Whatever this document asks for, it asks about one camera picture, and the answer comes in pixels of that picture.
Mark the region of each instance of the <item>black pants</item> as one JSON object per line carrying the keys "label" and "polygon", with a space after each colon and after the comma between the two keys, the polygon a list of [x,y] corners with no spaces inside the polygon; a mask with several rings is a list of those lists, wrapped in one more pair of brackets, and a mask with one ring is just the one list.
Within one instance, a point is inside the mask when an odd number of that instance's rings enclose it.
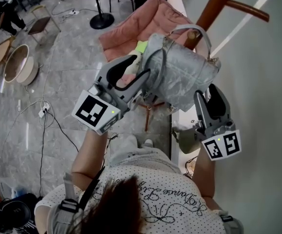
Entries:
{"label": "black pants", "polygon": [[13,36],[16,35],[17,31],[15,28],[12,27],[11,22],[14,23],[18,28],[23,29],[26,27],[24,20],[20,19],[15,11],[6,11],[4,14],[4,19],[1,28],[11,33]]}

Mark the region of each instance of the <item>brown hair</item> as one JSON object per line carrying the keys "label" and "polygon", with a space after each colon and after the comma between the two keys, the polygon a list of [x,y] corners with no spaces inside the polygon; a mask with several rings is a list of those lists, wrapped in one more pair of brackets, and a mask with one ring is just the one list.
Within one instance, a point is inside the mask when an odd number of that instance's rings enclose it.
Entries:
{"label": "brown hair", "polygon": [[108,181],[100,201],[72,233],[137,234],[141,223],[137,178],[132,176],[116,184]]}

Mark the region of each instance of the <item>wooden table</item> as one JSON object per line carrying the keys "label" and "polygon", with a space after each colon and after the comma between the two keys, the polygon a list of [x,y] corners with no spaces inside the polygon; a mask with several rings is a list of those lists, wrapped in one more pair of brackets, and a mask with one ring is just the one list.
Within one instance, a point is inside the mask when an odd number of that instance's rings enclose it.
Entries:
{"label": "wooden table", "polygon": [[6,63],[10,48],[14,48],[12,46],[14,40],[15,37],[12,36],[0,43],[0,65]]}

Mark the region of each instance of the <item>pink chair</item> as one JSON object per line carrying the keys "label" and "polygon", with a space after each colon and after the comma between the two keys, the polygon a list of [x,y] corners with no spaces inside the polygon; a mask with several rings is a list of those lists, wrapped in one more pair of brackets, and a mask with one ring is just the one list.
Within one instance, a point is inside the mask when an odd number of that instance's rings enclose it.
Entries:
{"label": "pink chair", "polygon": [[[99,40],[108,61],[127,55],[137,42],[146,41],[151,34],[167,35],[179,24],[192,23],[165,0],[147,0],[125,21],[102,34]],[[188,30],[173,33],[170,38],[184,45]]]}

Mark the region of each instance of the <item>gray handbag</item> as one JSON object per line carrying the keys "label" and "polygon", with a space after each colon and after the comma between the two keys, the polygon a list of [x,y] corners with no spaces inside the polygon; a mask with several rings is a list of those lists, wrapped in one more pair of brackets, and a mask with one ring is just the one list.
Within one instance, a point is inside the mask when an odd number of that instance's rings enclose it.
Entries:
{"label": "gray handbag", "polygon": [[168,36],[152,34],[139,69],[139,72],[150,69],[142,90],[143,99],[149,105],[157,96],[186,112],[194,105],[194,93],[204,92],[219,72],[221,63],[218,58],[210,58],[211,43],[203,28],[194,24],[178,25],[170,34],[183,29],[197,29],[203,35],[208,56],[205,58]]}

